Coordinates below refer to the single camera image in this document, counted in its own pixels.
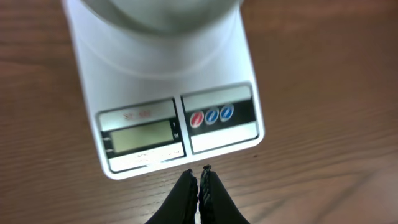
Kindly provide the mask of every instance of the digital kitchen scale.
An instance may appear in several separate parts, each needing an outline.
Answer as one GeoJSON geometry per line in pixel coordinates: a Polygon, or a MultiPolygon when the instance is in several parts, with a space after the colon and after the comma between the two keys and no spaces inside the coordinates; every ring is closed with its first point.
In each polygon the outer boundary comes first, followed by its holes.
{"type": "Polygon", "coordinates": [[[63,4],[88,118],[109,178],[261,142],[261,105],[238,2],[220,6],[211,24],[181,35],[129,24],[112,1],[63,4]]]}

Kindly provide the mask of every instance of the display screen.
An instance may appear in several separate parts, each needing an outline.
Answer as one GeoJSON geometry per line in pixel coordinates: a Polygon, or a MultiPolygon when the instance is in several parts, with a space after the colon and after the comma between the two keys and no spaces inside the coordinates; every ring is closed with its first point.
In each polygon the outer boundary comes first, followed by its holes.
{"type": "Polygon", "coordinates": [[[162,121],[111,132],[114,151],[124,152],[173,140],[169,121],[162,121]]]}

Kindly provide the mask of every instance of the red button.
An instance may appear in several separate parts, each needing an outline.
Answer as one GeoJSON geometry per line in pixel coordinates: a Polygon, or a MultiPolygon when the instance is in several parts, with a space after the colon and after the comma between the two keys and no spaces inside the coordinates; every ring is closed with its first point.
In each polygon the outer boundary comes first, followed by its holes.
{"type": "Polygon", "coordinates": [[[202,124],[203,118],[204,118],[204,117],[205,117],[205,115],[203,114],[202,111],[194,112],[194,113],[191,115],[191,119],[190,119],[191,127],[192,127],[192,128],[197,128],[197,127],[199,127],[199,126],[202,124]]]}

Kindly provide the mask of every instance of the blue button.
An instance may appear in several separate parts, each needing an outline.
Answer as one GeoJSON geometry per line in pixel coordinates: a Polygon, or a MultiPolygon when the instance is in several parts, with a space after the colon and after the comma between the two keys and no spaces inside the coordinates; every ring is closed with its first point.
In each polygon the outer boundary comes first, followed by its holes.
{"type": "Polygon", "coordinates": [[[206,124],[207,125],[214,124],[218,119],[218,115],[219,115],[218,108],[212,108],[212,109],[208,110],[206,112],[206,116],[205,116],[206,124]]]}
{"type": "Polygon", "coordinates": [[[225,122],[231,119],[233,113],[234,113],[234,105],[223,106],[220,113],[220,121],[225,122]]]}

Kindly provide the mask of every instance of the wooden table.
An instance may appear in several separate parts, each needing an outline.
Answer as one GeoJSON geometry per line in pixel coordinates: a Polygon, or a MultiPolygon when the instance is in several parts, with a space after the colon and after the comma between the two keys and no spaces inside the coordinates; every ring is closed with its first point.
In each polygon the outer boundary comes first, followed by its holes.
{"type": "Polygon", "coordinates": [[[212,164],[251,223],[398,223],[398,3],[247,0],[267,134],[115,181],[96,155],[59,1],[0,2],[0,223],[144,223],[212,164]]]}

